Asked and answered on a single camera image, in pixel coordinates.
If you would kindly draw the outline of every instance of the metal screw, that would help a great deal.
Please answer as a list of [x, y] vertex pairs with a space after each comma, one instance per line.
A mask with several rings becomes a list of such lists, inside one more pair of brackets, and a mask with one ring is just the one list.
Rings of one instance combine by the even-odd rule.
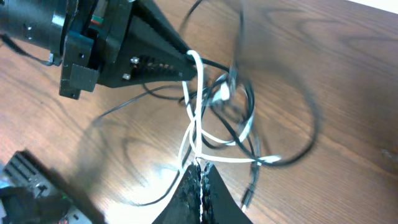
[[131, 78], [131, 75], [130, 74], [127, 74], [127, 73], [125, 73], [125, 74], [123, 74], [123, 77], [122, 77], [123, 79], [125, 79], [125, 80], [130, 80], [130, 78]]
[[130, 59], [130, 62], [133, 63], [133, 64], [138, 64], [139, 63], [139, 58], [133, 57], [132, 59]]

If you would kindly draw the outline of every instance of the table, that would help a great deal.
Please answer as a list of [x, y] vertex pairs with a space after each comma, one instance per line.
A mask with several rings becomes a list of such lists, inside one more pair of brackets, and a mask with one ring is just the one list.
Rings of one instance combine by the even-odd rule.
[[[194, 3], [156, 2], [175, 27]], [[184, 39], [203, 57], [228, 65], [239, 4], [226, 2], [204, 1]], [[308, 141], [312, 118], [303, 91], [322, 112], [313, 153], [294, 166], [261, 169], [248, 217], [254, 223], [398, 223], [398, 15], [342, 0], [245, 3], [242, 60], [256, 92], [264, 150], [291, 156]], [[45, 50], [18, 44], [47, 57]], [[1, 162], [28, 148], [84, 190], [110, 223], [121, 217], [121, 223], [150, 223], [170, 197], [150, 207], [126, 203], [156, 199], [169, 186], [189, 122], [185, 109], [148, 96], [95, 126], [96, 116], [143, 89], [98, 85], [75, 101], [58, 96], [59, 77], [59, 67], [0, 47]], [[227, 137], [210, 115], [204, 128]], [[206, 151], [243, 156], [237, 148]], [[239, 203], [249, 165], [216, 166]]]

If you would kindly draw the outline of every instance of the wooden table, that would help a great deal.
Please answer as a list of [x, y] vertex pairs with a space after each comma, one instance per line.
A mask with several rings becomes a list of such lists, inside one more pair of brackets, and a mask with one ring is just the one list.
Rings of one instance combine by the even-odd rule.
[[[204, 1], [185, 40], [202, 56], [229, 64], [239, 4]], [[297, 165], [261, 169], [247, 215], [254, 223], [398, 223], [398, 15], [348, 1], [247, 0], [243, 65], [256, 91], [256, 124], [273, 153], [305, 145], [311, 93], [322, 110], [316, 150]], [[193, 0], [158, 0], [178, 27]], [[18, 42], [34, 55], [47, 52]], [[188, 118], [176, 103], [147, 97], [93, 126], [92, 120], [140, 86], [97, 86], [75, 101], [58, 96], [60, 68], [0, 47], [0, 160], [28, 148], [87, 192], [111, 223], [148, 223], [166, 200]], [[204, 128], [227, 137], [206, 116]], [[242, 156], [236, 148], [217, 155]], [[239, 203], [249, 166], [216, 164]]]

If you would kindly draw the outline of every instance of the screw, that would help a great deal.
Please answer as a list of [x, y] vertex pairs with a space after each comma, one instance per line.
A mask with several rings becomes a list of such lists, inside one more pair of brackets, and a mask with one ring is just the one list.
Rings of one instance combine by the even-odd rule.
[[123, 78], [123, 79], [125, 79], [125, 80], [130, 80], [130, 78], [131, 78], [131, 75], [130, 75], [130, 74], [127, 74], [127, 73], [125, 73], [125, 74], [123, 74], [122, 78]]
[[139, 63], [139, 58], [133, 57], [132, 59], [130, 59], [130, 62], [133, 63], [133, 64], [138, 64]]

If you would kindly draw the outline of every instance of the wood grain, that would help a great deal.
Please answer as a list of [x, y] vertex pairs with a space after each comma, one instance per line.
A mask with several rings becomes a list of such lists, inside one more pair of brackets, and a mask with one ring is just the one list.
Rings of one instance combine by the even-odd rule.
[[[193, 0], [156, 1], [178, 27]], [[204, 1], [185, 40], [202, 56], [229, 64], [238, 1]], [[261, 169], [247, 215], [254, 223], [398, 223], [398, 15], [348, 1], [245, 1], [241, 70], [256, 92], [256, 123], [269, 150], [289, 157], [323, 119], [316, 150], [284, 169]], [[46, 58], [46, 51], [18, 42]], [[110, 223], [150, 223], [165, 207], [137, 208], [163, 194], [177, 170], [188, 125], [176, 103], [143, 98], [93, 124], [96, 116], [141, 93], [140, 86], [97, 86], [79, 101], [58, 96], [60, 69], [0, 47], [0, 160], [28, 148], [84, 189]], [[165, 91], [165, 94], [179, 92]], [[224, 134], [206, 116], [205, 129]], [[238, 149], [211, 152], [242, 156]], [[217, 164], [239, 203], [248, 165]]]

